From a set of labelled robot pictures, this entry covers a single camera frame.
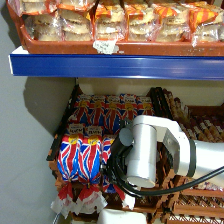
packaged bread roll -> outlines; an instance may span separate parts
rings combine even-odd
[[[59,0],[57,7],[74,11],[89,11],[95,2],[95,0]]]
[[[59,10],[65,41],[92,40],[92,23],[89,12]]]
[[[56,0],[9,0],[8,3],[18,16],[52,13],[57,9]]]
[[[51,14],[29,16],[25,26],[31,37],[38,41],[61,41],[61,24],[57,11]]]
[[[152,4],[159,16],[161,27],[157,33],[157,42],[176,42],[190,39],[188,9],[176,3]]]
[[[95,13],[95,40],[123,40],[126,20],[117,0],[101,0]]]
[[[128,40],[151,40],[157,22],[153,9],[144,1],[133,0],[125,0],[124,7],[128,24]]]

upper shelf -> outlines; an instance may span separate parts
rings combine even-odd
[[[224,57],[29,54],[9,56],[15,76],[224,80]]]

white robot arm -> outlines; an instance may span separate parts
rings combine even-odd
[[[111,182],[135,194],[131,186],[154,187],[157,141],[163,142],[172,155],[176,174],[200,178],[202,182],[205,175],[220,168],[218,175],[207,175],[207,179],[213,177],[210,182],[224,187],[224,143],[189,140],[177,122],[146,115],[137,116],[128,128],[121,129],[112,144],[107,165]],[[122,161],[127,167],[125,172]]]

snack package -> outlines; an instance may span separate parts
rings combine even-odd
[[[47,14],[57,9],[56,0],[9,0],[8,3],[18,16]]]
[[[62,213],[65,218],[70,211],[74,212],[76,207],[73,202],[72,182],[78,180],[78,159],[82,142],[83,130],[76,129],[73,134],[64,135],[60,146],[57,166],[66,185],[52,202],[51,208],[57,214]]]
[[[92,40],[92,22],[89,12],[59,10],[65,41]]]
[[[100,182],[100,148],[102,142],[102,127],[89,126],[83,139],[79,154],[78,179],[84,185],[75,207],[75,214],[98,213],[107,205],[99,191]]]
[[[216,116],[212,116],[211,119],[212,119],[212,123],[215,125],[217,131],[219,132],[222,140],[224,141],[224,125]]]
[[[104,125],[104,109],[105,109],[105,96],[93,95],[89,105],[89,120],[91,125],[103,126]]]
[[[155,37],[156,42],[176,42],[190,39],[188,9],[176,3],[152,4],[159,16],[161,27]]]
[[[208,116],[203,116],[202,117],[204,124],[212,134],[215,142],[223,142],[221,135],[219,134],[217,128],[213,125],[212,119]]]
[[[155,115],[152,100],[150,97],[137,96],[136,101],[137,101],[138,115],[150,115],[150,116]]]
[[[202,130],[202,132],[205,134],[205,136],[209,140],[209,142],[215,142],[215,139],[213,138],[211,132],[206,127],[202,117],[196,116],[196,117],[194,117],[194,119],[196,120],[197,124],[199,125],[199,127]]]
[[[70,120],[72,120],[73,123],[87,124],[90,99],[91,96],[85,94],[81,94],[77,97],[74,105],[75,111],[73,115],[70,117]]]
[[[107,164],[107,160],[110,158],[110,155],[111,155],[110,147],[115,138],[116,138],[115,135],[104,135],[103,137],[101,149],[102,149],[102,164],[104,165]],[[118,188],[116,185],[111,184],[106,175],[104,175],[103,177],[103,191],[106,193],[111,193],[111,194],[117,192],[122,201],[125,199],[124,192],[120,188]]]
[[[94,5],[95,0],[58,0],[57,8],[68,9],[73,11],[89,11]]]
[[[123,40],[126,20],[119,0],[101,0],[95,13],[95,40]]]
[[[150,41],[157,25],[157,16],[144,1],[124,1],[128,24],[128,40]]]
[[[134,94],[121,94],[121,113],[122,119],[133,120],[136,116],[138,116],[137,111],[137,103],[136,103],[136,95]]]
[[[29,19],[32,19],[32,23],[28,25]],[[61,24],[57,11],[51,14],[30,16],[25,25],[27,30],[32,30],[34,40],[62,41]]]
[[[119,96],[107,95],[105,101],[104,126],[110,134],[118,134],[120,129],[121,103]]]
[[[220,40],[219,30],[223,25],[224,10],[206,2],[183,5],[189,8],[193,46],[199,42],[217,42]]]

black cable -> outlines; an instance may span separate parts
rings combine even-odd
[[[125,188],[129,192],[132,192],[132,193],[136,194],[137,196],[140,196],[140,195],[141,196],[160,196],[160,195],[164,195],[164,194],[172,194],[172,193],[175,193],[177,191],[183,191],[187,188],[191,188],[191,187],[193,187],[195,185],[198,185],[202,182],[205,182],[206,180],[211,179],[214,176],[217,176],[217,175],[219,175],[223,172],[224,172],[224,166],[222,166],[219,169],[216,169],[216,170],[212,171],[211,173],[208,173],[205,176],[200,177],[197,180],[194,180],[190,183],[183,184],[181,186],[170,188],[170,189],[157,190],[157,191],[154,191],[154,190],[152,190],[152,191],[137,191],[133,187],[128,185],[126,182],[121,180],[121,178],[119,176],[116,175],[116,178],[117,178],[117,183],[119,183],[119,185],[122,185],[123,188]]]

